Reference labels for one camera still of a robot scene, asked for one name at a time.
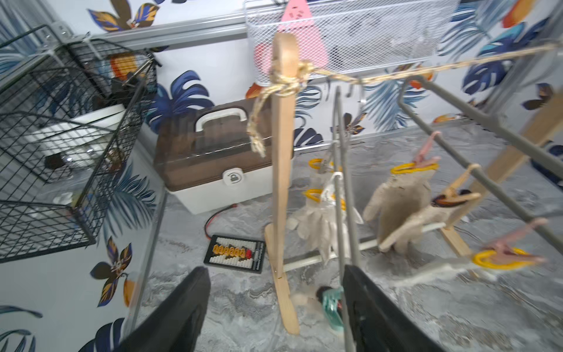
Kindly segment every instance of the beige glove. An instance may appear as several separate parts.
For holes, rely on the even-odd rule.
[[[393,233],[379,243],[379,250],[386,252],[394,245],[399,253],[406,253],[409,242],[416,242],[422,236],[422,227],[432,222],[447,222],[450,215],[466,202],[481,196],[479,193],[472,193],[462,190],[459,195],[456,188],[463,185],[469,178],[471,170],[480,167],[478,164],[471,164],[467,170],[446,187],[442,194],[434,198],[431,204],[410,215],[405,222],[400,225]]]
[[[287,228],[294,230],[302,239],[307,240],[309,250],[319,250],[323,261],[330,259],[330,253],[338,253],[338,231],[336,224],[336,201],[334,200],[334,178],[340,177],[340,172],[332,173],[325,183],[322,192],[311,189],[306,192],[307,200],[305,206],[293,213],[288,221]],[[354,208],[354,221],[362,224],[361,216]],[[348,238],[348,227],[346,226],[346,212],[342,211],[342,233],[344,236],[345,256],[350,257],[350,240]]]
[[[413,158],[413,163],[404,164],[391,170],[392,176],[373,193],[364,209],[365,221],[379,215],[377,241],[383,242],[399,228],[407,218],[428,205],[432,191],[429,180],[438,169],[439,157],[426,160],[432,141],[440,132],[434,132],[422,149]]]

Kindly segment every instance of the white container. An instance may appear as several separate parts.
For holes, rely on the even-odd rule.
[[[222,180],[168,192],[178,197],[178,200],[193,214],[224,208],[234,203],[272,193],[272,166],[246,173],[242,173],[242,170],[238,169],[243,177],[236,184],[225,180],[225,176],[228,176],[230,170],[233,169],[224,172]]]

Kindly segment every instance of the metal rail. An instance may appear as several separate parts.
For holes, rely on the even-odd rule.
[[[473,106],[454,97],[452,94],[446,92],[445,90],[435,85],[434,83],[428,82],[424,77],[412,76],[405,80],[403,84],[403,88],[401,89],[401,94],[399,95],[398,98],[398,104],[399,107],[401,107],[402,110],[405,111],[405,113],[408,116],[410,116],[411,119],[417,125],[419,125],[420,128],[428,135],[432,134],[434,130],[430,126],[428,126],[418,115],[416,115],[414,111],[412,111],[411,108],[404,102],[404,94],[406,88],[409,86],[409,82],[414,80],[420,82],[425,89],[433,91],[438,96],[440,96],[447,102],[451,103],[452,105],[454,105],[455,107],[466,113],[470,118],[481,123],[487,129],[491,130],[491,132],[494,132],[501,137],[503,136],[509,137],[510,139],[507,140],[510,141],[514,147],[518,148],[518,150],[522,151],[524,154],[527,154],[529,156],[532,156],[533,154],[534,159],[544,167],[548,168],[548,165],[550,165],[552,167],[552,169],[550,168],[550,170],[552,171],[553,169],[558,171],[563,171],[563,169],[559,169],[560,167],[562,167],[560,161],[559,164],[557,163],[552,164],[550,158],[546,158],[548,157],[547,153],[536,147],[534,144],[530,143],[530,141],[525,140],[519,135],[515,135],[513,132],[504,129],[495,123],[491,123],[488,120],[489,117],[487,115],[478,111]],[[464,156],[459,154],[457,150],[455,150],[448,142],[446,142],[444,138],[442,138],[442,136],[437,135],[434,138],[434,140],[448,154],[450,154],[452,158],[455,161],[457,161],[463,168],[467,168],[471,164]],[[532,214],[530,214],[526,209],[522,208],[516,201],[514,201],[514,199],[510,198],[497,183],[495,183],[493,180],[488,178],[487,175],[481,169],[479,168],[473,169],[471,171],[471,175],[475,177],[475,179],[479,181],[479,183],[481,183],[483,187],[485,187],[489,192],[494,194],[501,202],[503,202],[504,205],[506,205],[519,218],[521,218],[525,222],[529,222],[534,218]],[[559,253],[563,255],[563,241],[559,237],[555,236],[549,227],[545,225],[538,226],[535,228],[535,231],[540,236],[542,236],[550,245],[552,245]]]

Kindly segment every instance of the twine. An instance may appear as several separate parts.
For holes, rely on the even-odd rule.
[[[389,81],[392,79],[402,79],[413,75],[425,75],[434,72],[453,70],[467,66],[473,66],[477,64],[490,63],[492,61],[502,61],[508,59],[515,59],[517,57],[537,54],[539,52],[555,50],[561,47],[560,42],[547,43],[541,46],[533,48],[525,48],[512,52],[505,52],[503,54],[480,57],[471,60],[459,61],[451,64],[444,64],[438,66],[430,66],[425,68],[417,68],[407,71],[399,71],[387,74],[381,74],[374,77],[367,78],[355,78],[338,72],[325,70],[322,68],[315,67],[309,61],[300,61],[296,77],[286,77],[277,72],[273,72],[271,76],[271,81],[273,82],[268,87],[261,90],[258,98],[254,102],[254,107],[252,109],[252,114],[247,124],[247,134],[250,138],[251,148],[253,152],[260,154],[262,157],[266,156],[266,149],[264,147],[264,142],[262,136],[258,133],[258,113],[262,109],[264,102],[272,94],[284,97],[292,94],[297,94],[307,87],[307,81],[311,74],[323,75],[328,78],[336,79],[338,81],[347,82],[350,84],[359,84],[362,86],[373,85],[376,83],[381,83],[383,81]]]

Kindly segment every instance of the knot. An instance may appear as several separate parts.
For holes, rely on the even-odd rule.
[[[297,76],[287,77],[276,72],[273,72],[270,79],[272,82],[279,87],[277,91],[278,96],[288,96],[291,94],[297,94],[307,87],[307,81],[309,76],[315,70],[315,66],[310,61],[299,62],[299,67],[297,69]]]

